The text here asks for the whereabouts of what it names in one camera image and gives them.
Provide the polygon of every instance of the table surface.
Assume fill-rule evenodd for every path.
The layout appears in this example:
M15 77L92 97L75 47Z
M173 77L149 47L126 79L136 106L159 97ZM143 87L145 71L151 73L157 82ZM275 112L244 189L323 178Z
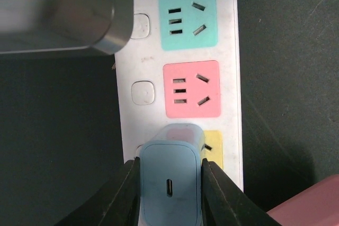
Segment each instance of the table surface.
M339 173L339 0L239 0L245 193ZM123 164L113 57L0 61L0 223L53 225Z

